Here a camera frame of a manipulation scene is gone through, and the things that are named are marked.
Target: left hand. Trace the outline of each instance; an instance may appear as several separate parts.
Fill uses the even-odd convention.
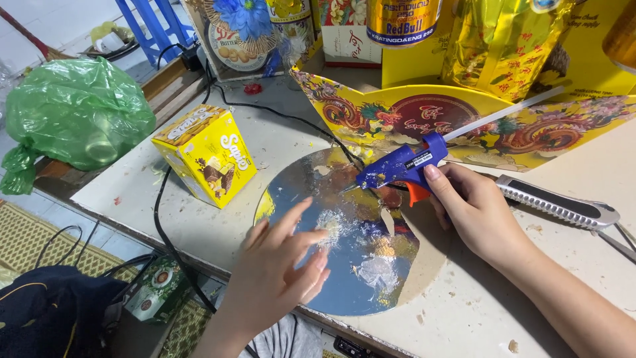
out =
[[[309,247],[328,235],[325,230],[294,235],[301,214],[311,204],[312,198],[308,197],[272,227],[262,220],[247,234],[215,315],[222,319],[225,329],[249,341],[321,291],[330,272],[325,269],[326,251],[316,251],[303,267],[294,269]]]

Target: glue gun label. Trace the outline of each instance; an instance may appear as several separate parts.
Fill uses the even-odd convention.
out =
[[[433,154],[431,153],[430,150],[426,150],[426,151],[420,153],[419,155],[417,155],[415,158],[413,158],[413,159],[411,159],[409,161],[406,161],[404,163],[404,166],[407,169],[413,169],[413,168],[415,168],[415,167],[417,167],[417,166],[419,166],[419,165],[423,164],[424,162],[429,161],[431,159],[433,159]]]

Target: white table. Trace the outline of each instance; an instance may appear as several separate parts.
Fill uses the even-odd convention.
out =
[[[250,103],[258,100],[258,104],[321,123],[302,92],[287,90],[281,79],[261,83],[265,90],[256,96],[243,94],[235,83],[234,91],[226,91],[228,100]],[[202,96],[173,120],[201,100]],[[212,93],[208,103],[224,106],[218,91]],[[330,147],[330,143],[306,125],[266,111],[238,107],[234,117],[257,168],[261,168],[256,176],[223,210],[195,199],[176,176],[171,176],[160,207],[162,226],[175,246],[190,255],[191,260],[219,268],[220,272],[231,270],[239,244],[253,222],[257,203],[270,180],[296,159]],[[495,175],[516,176],[581,199],[604,201],[620,212],[621,222],[628,229],[636,231],[633,226],[636,224],[633,200],[636,160],[631,144],[635,132],[636,122],[627,123],[525,174],[470,167]],[[163,163],[146,139],[72,200],[145,242],[160,245],[153,222],[160,182],[151,168]],[[515,217],[541,250],[636,317],[635,265],[588,231],[562,225],[524,207],[515,210]],[[427,225],[436,225],[431,217],[422,220]],[[541,230],[532,229],[539,226]],[[606,232],[620,240],[616,231]],[[405,356],[540,358],[574,355],[532,303],[457,238],[453,238],[448,260],[437,278],[408,303],[365,317],[315,314],[316,317],[322,324],[372,342],[385,352]],[[508,350],[510,340],[518,342],[518,354]]]

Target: white mug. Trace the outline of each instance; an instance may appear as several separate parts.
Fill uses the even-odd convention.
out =
[[[103,54],[110,54],[124,46],[124,42],[114,32],[111,32],[103,38],[95,41],[95,49]]]

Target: blue artificial flower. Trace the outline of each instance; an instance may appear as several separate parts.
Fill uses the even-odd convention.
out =
[[[230,30],[238,31],[243,41],[272,33],[265,0],[215,0],[213,7],[221,14],[221,20],[230,25]]]

